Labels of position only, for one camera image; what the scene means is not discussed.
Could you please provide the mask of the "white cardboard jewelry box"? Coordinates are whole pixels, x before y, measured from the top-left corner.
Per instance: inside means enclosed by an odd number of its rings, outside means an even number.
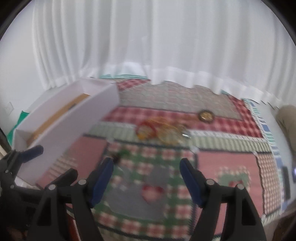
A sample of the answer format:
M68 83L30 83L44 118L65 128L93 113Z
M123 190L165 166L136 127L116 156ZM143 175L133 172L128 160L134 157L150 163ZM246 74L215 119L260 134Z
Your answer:
M119 105L115 81L81 78L37 106L16 127L13 148L44 148L41 156L22 164L18 177L31 185L71 144Z

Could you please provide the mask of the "round dark gold brooch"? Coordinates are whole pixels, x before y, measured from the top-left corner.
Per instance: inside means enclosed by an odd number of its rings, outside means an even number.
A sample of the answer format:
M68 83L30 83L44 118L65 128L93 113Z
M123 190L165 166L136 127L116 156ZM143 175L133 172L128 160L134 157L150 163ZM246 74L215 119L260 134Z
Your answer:
M198 113L198 119L204 123L212 123L215 120L215 114L209 110L202 110Z

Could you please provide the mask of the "green cloth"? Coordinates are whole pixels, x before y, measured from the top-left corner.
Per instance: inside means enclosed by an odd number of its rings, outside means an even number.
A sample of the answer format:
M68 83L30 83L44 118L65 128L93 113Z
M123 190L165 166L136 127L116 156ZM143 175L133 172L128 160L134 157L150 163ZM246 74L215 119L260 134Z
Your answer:
M14 130L19 126L19 124L29 115L28 112L21 111L20 116L18 117L18 121L16 122L16 125L10 130L8 135L6 136L8 143L10 146L13 145L13 138L14 138Z

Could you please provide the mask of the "patchwork plaid quilt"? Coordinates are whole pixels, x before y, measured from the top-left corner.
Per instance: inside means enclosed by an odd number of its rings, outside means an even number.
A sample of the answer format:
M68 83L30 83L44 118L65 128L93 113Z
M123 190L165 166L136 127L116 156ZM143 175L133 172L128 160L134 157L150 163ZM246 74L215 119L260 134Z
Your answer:
M179 163L187 158L220 185L243 184L263 225L283 208L280 158L272 134L248 100L196 85L118 79L119 105L77 138L37 180L45 187L69 168L86 178L104 158L115 159L102 201L93 214L107 240L186 240L201 214L191 200ZM212 123L198 113L215 114ZM149 118L187 126L180 145L158 141Z

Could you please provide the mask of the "wall socket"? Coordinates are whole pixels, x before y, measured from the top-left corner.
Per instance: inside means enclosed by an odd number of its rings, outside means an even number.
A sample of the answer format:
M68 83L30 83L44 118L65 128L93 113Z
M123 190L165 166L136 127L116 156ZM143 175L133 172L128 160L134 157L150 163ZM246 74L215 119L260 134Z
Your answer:
M7 105L4 107L4 110L6 111L6 114L9 116L14 110L12 103L8 102Z

